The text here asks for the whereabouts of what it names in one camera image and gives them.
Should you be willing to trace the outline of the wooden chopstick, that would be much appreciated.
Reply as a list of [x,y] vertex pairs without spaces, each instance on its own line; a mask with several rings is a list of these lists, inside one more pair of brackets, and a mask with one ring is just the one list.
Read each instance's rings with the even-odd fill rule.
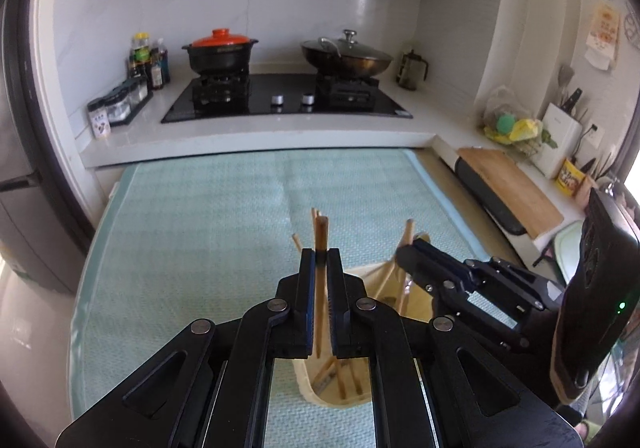
[[316,226],[316,220],[318,219],[318,217],[320,216],[320,212],[318,209],[316,208],[312,208],[310,210],[310,215],[311,215],[311,226],[315,227]]
[[304,247],[302,245],[302,242],[299,239],[299,235],[298,234],[292,234],[292,240],[294,242],[294,246],[296,248],[296,250],[298,251],[298,253],[302,253]]
[[373,292],[373,298],[378,300],[382,293],[384,292],[386,286],[390,282],[390,280],[394,279],[395,273],[397,272],[397,264],[395,261],[388,261],[381,268],[381,275],[378,277],[378,286]]
[[320,395],[332,382],[336,383],[337,394],[341,400],[346,400],[352,394],[364,394],[361,378],[352,359],[330,357],[311,379],[311,388],[314,393]]
[[314,356],[322,355],[324,305],[326,305],[326,251],[329,242],[329,219],[320,214],[314,227]]
[[[416,223],[414,223],[413,219],[409,219],[405,225],[405,231],[402,235],[402,239],[400,245],[410,246],[413,241],[414,230],[416,229]],[[411,276],[408,275],[404,268],[401,268],[399,265],[399,261],[396,261],[396,265],[398,267],[398,275],[399,275],[399,291],[396,300],[396,311],[402,315],[408,306],[409,294],[412,285]]]

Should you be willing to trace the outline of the cream ribbed utensil holder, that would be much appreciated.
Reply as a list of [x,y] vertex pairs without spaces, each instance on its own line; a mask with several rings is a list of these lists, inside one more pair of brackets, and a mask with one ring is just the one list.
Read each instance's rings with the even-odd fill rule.
[[[360,277],[367,294],[393,307],[402,317],[428,323],[433,317],[433,298],[417,286],[393,260],[349,269]],[[346,409],[371,400],[367,358],[336,361],[328,330],[323,331],[321,355],[293,361],[300,394],[311,405]]]

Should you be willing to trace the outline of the black griddle pan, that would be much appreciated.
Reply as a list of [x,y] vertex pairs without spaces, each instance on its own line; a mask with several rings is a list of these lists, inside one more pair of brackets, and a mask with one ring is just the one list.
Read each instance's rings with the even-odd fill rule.
[[484,179],[462,158],[456,161],[454,174],[476,201],[507,233],[514,236],[523,236],[526,234],[526,229],[521,222],[488,186]]

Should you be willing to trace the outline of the green cutting board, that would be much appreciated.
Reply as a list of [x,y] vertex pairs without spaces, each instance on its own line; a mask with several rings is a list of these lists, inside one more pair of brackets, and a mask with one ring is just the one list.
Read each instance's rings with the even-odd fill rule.
[[583,223],[583,221],[571,223],[553,238],[553,254],[564,283],[569,283],[577,271]]

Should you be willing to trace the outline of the wooden cutting board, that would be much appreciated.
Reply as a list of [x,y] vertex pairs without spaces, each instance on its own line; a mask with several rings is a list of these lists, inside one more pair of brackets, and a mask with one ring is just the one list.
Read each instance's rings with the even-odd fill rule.
[[530,239],[552,231],[564,221],[547,195],[503,151],[463,147],[458,149],[458,156],[498,195]]

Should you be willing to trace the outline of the yellow printed mug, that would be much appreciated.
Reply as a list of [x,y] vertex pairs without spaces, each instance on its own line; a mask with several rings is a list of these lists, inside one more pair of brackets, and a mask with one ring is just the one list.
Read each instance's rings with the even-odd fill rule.
[[585,177],[586,173],[582,172],[570,159],[566,158],[555,179],[555,184],[564,195],[574,197]]

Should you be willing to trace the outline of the plastic bag with produce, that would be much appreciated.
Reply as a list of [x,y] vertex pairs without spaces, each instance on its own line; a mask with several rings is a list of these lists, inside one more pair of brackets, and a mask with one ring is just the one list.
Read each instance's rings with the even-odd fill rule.
[[558,143],[525,109],[507,86],[498,86],[488,97],[483,112],[483,132],[492,142],[511,147],[527,158],[542,152],[542,147],[557,149]]

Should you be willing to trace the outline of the light blue woven table mat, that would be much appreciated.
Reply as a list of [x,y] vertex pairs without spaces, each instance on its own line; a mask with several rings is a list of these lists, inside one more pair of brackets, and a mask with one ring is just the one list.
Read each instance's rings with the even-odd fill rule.
[[330,221],[345,268],[387,261],[413,219],[460,261],[480,236],[407,149],[201,156],[127,168],[96,231],[70,326],[70,408],[80,416],[198,318],[217,324],[297,272],[292,240]]

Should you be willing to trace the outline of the dark glass french press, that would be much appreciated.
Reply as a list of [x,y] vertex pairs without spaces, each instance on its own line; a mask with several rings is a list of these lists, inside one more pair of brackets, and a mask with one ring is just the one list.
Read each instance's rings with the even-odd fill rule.
[[428,61],[414,49],[401,55],[396,83],[401,89],[416,91],[428,74]]

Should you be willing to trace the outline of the white knife block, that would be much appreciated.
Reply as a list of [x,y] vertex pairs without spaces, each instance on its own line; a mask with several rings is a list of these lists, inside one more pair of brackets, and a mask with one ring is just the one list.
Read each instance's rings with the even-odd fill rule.
[[550,104],[542,118],[540,143],[530,160],[544,177],[555,179],[564,160],[573,155],[581,134],[582,125],[577,120]]

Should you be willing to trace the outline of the dark wok with glass lid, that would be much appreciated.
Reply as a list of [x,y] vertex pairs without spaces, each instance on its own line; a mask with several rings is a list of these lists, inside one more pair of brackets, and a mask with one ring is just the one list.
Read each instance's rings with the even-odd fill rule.
[[305,60],[322,76],[367,79],[381,75],[390,67],[393,57],[358,42],[356,37],[355,30],[344,29],[342,38],[319,37],[304,41],[300,47]]

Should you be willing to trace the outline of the black gas cooktop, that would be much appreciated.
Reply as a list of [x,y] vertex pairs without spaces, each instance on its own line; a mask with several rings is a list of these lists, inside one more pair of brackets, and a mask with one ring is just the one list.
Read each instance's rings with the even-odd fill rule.
[[265,74],[196,78],[162,121],[312,113],[412,117],[378,87],[376,79],[338,81],[309,74]]

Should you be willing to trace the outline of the hanging paper calendar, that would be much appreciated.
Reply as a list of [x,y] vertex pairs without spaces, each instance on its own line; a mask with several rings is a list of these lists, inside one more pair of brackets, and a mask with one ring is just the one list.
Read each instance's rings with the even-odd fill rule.
[[585,59],[594,68],[608,71],[616,60],[620,36],[620,12],[608,2],[599,2],[589,26]]

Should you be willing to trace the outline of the grey double door refrigerator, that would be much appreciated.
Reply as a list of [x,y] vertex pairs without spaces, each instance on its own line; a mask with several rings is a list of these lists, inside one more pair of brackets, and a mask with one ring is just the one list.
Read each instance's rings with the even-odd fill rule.
[[37,112],[28,1],[1,9],[1,256],[43,288],[74,294],[91,239]]

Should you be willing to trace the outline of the black clay pot red lid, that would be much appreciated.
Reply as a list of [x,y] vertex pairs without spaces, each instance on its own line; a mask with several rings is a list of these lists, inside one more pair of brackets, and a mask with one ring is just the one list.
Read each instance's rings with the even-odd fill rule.
[[232,34],[229,28],[217,28],[209,36],[183,45],[191,69],[201,77],[247,75],[250,54],[257,39]]

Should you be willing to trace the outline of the spice jar rack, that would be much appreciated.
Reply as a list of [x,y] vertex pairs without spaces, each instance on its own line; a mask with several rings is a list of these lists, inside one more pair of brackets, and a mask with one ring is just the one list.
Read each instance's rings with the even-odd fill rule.
[[108,122],[112,127],[128,124],[151,97],[148,83],[143,78],[125,80],[103,97]]

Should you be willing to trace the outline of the white labelled spice jar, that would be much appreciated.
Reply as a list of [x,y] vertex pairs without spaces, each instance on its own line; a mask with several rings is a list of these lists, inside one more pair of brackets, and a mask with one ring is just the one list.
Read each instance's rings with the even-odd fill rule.
[[95,98],[87,104],[88,119],[93,136],[96,139],[107,138],[111,134],[111,123],[108,120],[106,103],[103,97]]

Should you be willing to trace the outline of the sauce bottles group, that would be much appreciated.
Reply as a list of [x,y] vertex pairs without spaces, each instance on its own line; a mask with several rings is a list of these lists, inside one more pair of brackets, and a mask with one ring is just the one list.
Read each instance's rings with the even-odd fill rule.
[[163,38],[153,41],[147,32],[137,32],[132,36],[128,76],[144,79],[154,91],[162,90],[170,82],[168,49]]

